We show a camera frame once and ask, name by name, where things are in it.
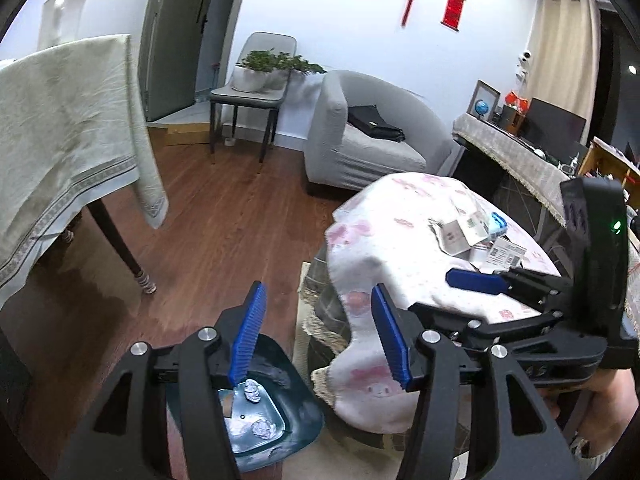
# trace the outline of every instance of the beige curtain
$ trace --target beige curtain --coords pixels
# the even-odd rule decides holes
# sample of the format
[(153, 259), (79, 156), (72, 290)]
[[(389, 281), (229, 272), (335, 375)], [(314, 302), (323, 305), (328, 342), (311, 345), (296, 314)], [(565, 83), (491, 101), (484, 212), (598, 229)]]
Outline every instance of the beige curtain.
[(524, 95), (587, 119), (586, 143), (600, 62), (600, 11), (595, 0), (539, 0)]

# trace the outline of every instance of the white tablecloth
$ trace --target white tablecloth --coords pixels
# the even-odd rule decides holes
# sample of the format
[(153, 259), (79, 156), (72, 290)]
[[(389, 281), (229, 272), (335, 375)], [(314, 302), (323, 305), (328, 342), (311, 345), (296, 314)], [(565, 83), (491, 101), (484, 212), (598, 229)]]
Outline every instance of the white tablecloth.
[(0, 308), (80, 209), (133, 184), (147, 222), (168, 201), (129, 36), (48, 48), (0, 70)]
[(508, 222), (508, 237), (527, 249), (523, 266), (557, 274), (551, 260), (518, 225), (461, 182), (420, 173), (383, 177), (334, 213), (326, 232), (327, 264), (351, 327), (348, 347), (331, 362), (329, 388), (338, 416), (373, 433), (401, 433), (411, 427), (417, 394), (401, 390), (390, 374), (370, 311), (373, 286), (384, 283), (394, 303), (415, 302), (459, 310), (491, 323), (537, 315), (508, 298), (451, 288), (453, 268), (468, 262), (440, 251), (430, 220), (446, 222), (480, 203)]

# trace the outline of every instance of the human hand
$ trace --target human hand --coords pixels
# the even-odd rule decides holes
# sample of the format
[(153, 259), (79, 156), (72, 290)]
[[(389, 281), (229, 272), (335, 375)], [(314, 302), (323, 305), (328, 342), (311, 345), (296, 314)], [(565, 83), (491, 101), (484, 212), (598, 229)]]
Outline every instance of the human hand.
[[(579, 389), (594, 393), (578, 428), (578, 436), (589, 443), (587, 458), (591, 458), (614, 447), (625, 432), (638, 409), (636, 384), (631, 370), (597, 370)], [(560, 408), (554, 399), (558, 391), (538, 391), (553, 418), (558, 418)]]

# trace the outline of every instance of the gray chair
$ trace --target gray chair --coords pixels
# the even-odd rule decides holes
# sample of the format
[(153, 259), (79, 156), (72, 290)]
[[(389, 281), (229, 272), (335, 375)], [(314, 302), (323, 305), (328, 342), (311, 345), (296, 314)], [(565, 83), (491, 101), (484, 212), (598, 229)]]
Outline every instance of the gray chair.
[[(296, 53), (296, 47), (298, 42), (291, 36), (284, 36), (282, 34), (272, 34), (270, 32), (254, 32), (246, 40), (242, 52), (238, 61), (245, 58), (252, 50), (271, 50), (274, 54), (286, 52), (290, 56), (294, 56)], [(284, 101), (287, 95), (287, 87), (289, 81), (282, 88), (264, 88), (261, 92), (248, 93), (240, 92), (231, 88), (232, 78), (222, 88), (212, 90), (209, 94), (209, 100), (211, 101), (211, 114), (209, 125), (209, 147), (211, 153), (215, 152), (215, 143), (218, 140), (219, 132), (215, 131), (216, 124), (216, 105), (232, 105), (234, 108), (234, 118), (232, 123), (232, 135), (236, 136), (236, 123), (238, 122), (238, 107), (246, 106), (249, 108), (262, 108), (269, 110), (269, 118), (267, 119), (267, 127), (264, 130), (264, 137), (262, 138), (262, 147), (260, 149), (260, 163), (264, 161), (264, 155), (267, 152), (267, 145), (269, 143), (269, 133), (271, 132), (271, 142), (274, 141), (276, 136), (276, 128), (278, 126), (278, 114), (280, 111), (280, 105)]]
[[(405, 142), (371, 139), (347, 124), (348, 107), (376, 105)], [(389, 173), (448, 176), (460, 153), (442, 121), (407, 90), (375, 77), (336, 70), (324, 76), (305, 143), (309, 182), (362, 189)]]

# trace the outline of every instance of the dark green dustpan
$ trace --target dark green dustpan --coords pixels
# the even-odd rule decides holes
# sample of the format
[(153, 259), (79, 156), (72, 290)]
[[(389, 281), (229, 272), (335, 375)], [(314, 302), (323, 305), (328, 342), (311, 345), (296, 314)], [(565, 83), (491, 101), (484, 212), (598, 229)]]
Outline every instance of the dark green dustpan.
[[(242, 384), (234, 391), (220, 390), (220, 399), (233, 394), (233, 412), (226, 418), (229, 440), (241, 472), (253, 471), (284, 460), (311, 444), (324, 425), (322, 411), (298, 371), (282, 348), (270, 337), (260, 334), (247, 378), (260, 384), (260, 402), (253, 404), (244, 396)], [(166, 402), (180, 430), (178, 384), (166, 386)], [(258, 420), (262, 429), (254, 433)]]

